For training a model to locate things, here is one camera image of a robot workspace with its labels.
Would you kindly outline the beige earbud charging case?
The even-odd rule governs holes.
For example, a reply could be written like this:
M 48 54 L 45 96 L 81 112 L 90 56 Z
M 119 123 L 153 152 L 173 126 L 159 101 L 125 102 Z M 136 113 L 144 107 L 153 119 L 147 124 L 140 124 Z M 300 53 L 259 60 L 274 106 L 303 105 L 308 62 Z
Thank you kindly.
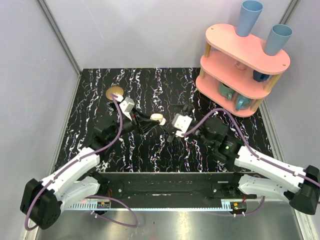
M 164 117 L 161 113 L 153 113 L 153 114 L 150 116 L 150 119 L 153 120 L 153 121 L 159 122 L 159 125 L 160 125 L 160 126 L 164 126 L 165 123 L 166 123 L 166 119 L 165 119 L 165 117 Z

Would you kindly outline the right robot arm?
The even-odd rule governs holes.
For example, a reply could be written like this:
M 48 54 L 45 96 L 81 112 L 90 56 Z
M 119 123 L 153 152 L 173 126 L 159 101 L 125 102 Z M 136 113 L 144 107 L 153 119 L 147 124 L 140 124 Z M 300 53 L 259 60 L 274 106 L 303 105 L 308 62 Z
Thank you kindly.
M 217 161 L 251 170 L 263 176 L 253 177 L 244 173 L 237 174 L 236 181 L 227 185 L 228 195 L 239 198 L 241 195 L 256 195 L 282 200 L 295 210 L 314 215 L 320 204 L 320 170 L 309 165 L 306 168 L 287 164 L 269 157 L 249 146 L 237 124 L 234 125 L 240 138 L 228 134 L 228 127 L 216 117 L 215 108 L 200 121 L 191 117 L 190 105 L 178 105 L 171 124 L 175 128 L 174 137 L 193 136 L 212 149 Z

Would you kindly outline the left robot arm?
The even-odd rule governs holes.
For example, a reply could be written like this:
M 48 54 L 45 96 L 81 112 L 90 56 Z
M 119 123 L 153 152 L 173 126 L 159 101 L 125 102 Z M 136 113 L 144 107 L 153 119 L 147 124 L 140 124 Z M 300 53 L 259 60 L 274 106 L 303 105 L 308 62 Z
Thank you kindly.
M 95 123 L 88 146 L 49 176 L 42 180 L 32 178 L 26 183 L 20 204 L 20 211 L 25 214 L 24 228 L 48 229 L 72 204 L 90 196 L 103 198 L 108 186 L 100 174 L 94 173 L 83 180 L 80 177 L 100 164 L 122 134 L 136 131 L 144 135 L 165 121 L 160 113 L 145 115 L 136 110 L 102 116 Z

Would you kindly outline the gold bowl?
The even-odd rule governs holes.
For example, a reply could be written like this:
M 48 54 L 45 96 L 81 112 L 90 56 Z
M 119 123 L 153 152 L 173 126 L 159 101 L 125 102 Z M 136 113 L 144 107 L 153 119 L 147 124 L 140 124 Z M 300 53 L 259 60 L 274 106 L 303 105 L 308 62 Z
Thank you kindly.
M 124 96 L 124 89 L 119 85 L 111 86 L 106 90 L 105 96 L 108 100 L 112 100 L 112 95 L 123 97 Z

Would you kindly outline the teal mug left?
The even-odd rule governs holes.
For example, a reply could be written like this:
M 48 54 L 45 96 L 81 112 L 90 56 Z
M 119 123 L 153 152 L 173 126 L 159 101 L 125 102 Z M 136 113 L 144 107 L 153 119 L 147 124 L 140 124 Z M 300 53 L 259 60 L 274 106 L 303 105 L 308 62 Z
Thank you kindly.
M 220 82 L 218 85 L 218 92 L 221 96 L 223 96 L 227 100 L 231 100 L 233 98 L 234 94 L 236 93 L 236 91 L 234 89 L 228 87 L 227 85 L 225 85 L 222 82 Z

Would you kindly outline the teal mug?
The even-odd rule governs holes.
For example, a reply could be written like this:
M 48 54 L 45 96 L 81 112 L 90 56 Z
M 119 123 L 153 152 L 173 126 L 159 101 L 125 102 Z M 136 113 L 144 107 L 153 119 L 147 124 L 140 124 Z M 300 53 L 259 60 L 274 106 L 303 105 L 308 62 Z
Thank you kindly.
M 235 110 L 246 110 L 252 103 L 252 99 L 238 94 L 235 98 Z
M 227 100 L 231 100 L 233 98 L 234 94 L 236 93 L 236 91 L 234 89 L 228 87 L 227 85 L 225 85 L 222 82 L 220 82 L 218 85 L 218 92 L 221 96 L 223 96 Z

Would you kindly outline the teal mug right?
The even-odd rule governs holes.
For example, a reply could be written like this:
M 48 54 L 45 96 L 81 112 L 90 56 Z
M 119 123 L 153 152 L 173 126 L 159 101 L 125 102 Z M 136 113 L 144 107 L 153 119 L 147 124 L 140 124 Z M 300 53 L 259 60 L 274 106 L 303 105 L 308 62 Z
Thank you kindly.
M 238 94 L 235 98 L 235 110 L 246 110 L 252 103 L 252 99 Z

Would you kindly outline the pink three-tier shelf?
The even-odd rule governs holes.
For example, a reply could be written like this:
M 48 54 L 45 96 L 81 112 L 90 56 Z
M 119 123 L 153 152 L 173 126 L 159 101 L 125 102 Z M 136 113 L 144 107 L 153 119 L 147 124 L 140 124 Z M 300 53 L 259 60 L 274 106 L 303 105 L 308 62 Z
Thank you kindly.
M 200 74 L 195 81 L 197 90 L 235 116 L 252 116 L 290 66 L 289 55 L 284 50 L 275 56 L 265 54 L 265 40 L 253 34 L 241 37 L 236 34 L 236 27 L 227 23 L 210 26 L 205 32 L 205 40 Z M 246 69 L 236 68 L 236 61 L 245 64 Z M 257 82 L 253 79 L 253 70 L 270 77 Z M 235 90 L 231 100 L 219 94 L 219 83 Z M 238 94 L 252 99 L 247 109 L 236 111 Z

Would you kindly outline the pink small cup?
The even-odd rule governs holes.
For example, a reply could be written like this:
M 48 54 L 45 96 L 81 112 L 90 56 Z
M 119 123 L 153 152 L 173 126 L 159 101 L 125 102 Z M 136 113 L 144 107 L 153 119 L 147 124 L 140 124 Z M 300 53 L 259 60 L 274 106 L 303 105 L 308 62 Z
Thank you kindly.
M 242 63 L 238 60 L 235 62 L 235 66 L 239 70 L 245 70 L 247 68 L 247 66 L 244 63 Z

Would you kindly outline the dark blue mug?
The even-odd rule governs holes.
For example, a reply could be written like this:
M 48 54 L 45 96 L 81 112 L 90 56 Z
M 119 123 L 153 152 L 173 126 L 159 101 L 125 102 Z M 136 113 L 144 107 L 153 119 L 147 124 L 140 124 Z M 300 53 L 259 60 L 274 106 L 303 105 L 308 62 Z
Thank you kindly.
M 256 82 L 264 82 L 264 81 L 268 80 L 270 75 L 258 72 L 256 70 L 253 70 L 253 76 L 252 77 Z

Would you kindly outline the blue cup rear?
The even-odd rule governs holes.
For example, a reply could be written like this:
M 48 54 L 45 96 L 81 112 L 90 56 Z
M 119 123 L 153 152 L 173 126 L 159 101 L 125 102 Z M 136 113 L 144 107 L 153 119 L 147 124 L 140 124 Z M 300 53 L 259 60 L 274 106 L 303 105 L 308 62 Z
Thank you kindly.
M 253 29 L 264 6 L 257 0 L 245 0 L 240 9 L 236 34 L 240 37 L 247 37 Z

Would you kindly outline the blue cup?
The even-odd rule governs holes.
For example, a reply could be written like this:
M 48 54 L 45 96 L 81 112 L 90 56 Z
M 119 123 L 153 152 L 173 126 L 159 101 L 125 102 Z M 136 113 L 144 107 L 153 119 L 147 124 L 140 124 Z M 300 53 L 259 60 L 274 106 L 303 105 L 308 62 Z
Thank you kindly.
M 274 25 L 265 42 L 264 53 L 269 56 L 275 56 L 284 47 L 292 34 L 293 30 L 288 25 Z
M 257 0 L 245 0 L 240 9 L 236 34 L 240 37 L 247 37 L 253 29 L 264 6 Z

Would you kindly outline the blue cup right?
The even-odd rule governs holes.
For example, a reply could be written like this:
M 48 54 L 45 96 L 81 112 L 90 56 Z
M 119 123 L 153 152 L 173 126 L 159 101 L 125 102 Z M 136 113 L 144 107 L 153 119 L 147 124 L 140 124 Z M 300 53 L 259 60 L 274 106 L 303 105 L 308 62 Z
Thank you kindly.
M 288 25 L 274 25 L 265 42 L 264 53 L 269 56 L 275 56 L 284 47 L 292 34 L 293 30 Z

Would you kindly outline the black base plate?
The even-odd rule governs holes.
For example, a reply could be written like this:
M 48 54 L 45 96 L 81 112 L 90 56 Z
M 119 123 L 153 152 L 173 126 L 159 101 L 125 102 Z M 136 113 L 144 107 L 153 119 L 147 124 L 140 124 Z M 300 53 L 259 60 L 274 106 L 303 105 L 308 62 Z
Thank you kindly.
M 256 199 L 239 189 L 238 172 L 107 172 L 102 177 L 114 185 L 114 194 L 200 195 L 213 199 Z

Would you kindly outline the aluminium rail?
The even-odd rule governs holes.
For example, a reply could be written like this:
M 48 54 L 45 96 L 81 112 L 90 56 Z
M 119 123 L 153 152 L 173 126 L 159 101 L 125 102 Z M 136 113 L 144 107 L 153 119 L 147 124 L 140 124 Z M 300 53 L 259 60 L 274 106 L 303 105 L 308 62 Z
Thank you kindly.
M 262 179 L 258 174 L 248 174 L 251 177 Z M 113 193 L 114 185 L 109 185 L 109 180 L 102 177 L 105 183 L 99 188 L 96 195 L 86 197 L 69 208 L 87 210 L 115 210 L 122 208 L 125 203 L 134 211 L 232 211 L 234 202 L 243 199 L 213 199 L 197 194 L 153 194 L 153 195 L 130 195 L 123 196 L 120 193 Z

